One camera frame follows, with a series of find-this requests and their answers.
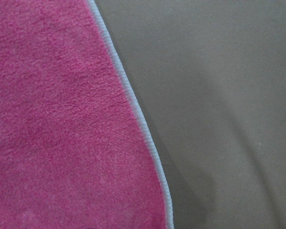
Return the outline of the brown paper table cover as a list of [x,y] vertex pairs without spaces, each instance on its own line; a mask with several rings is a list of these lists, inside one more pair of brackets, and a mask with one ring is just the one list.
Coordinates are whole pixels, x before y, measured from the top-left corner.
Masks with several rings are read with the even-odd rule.
[[177,229],[286,229],[286,0],[98,0]]

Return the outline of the pink towel with grey back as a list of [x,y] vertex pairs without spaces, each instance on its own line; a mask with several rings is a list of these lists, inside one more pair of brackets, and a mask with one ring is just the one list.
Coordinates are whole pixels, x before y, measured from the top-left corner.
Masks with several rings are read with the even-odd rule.
[[145,117],[92,0],[0,0],[0,229],[172,229]]

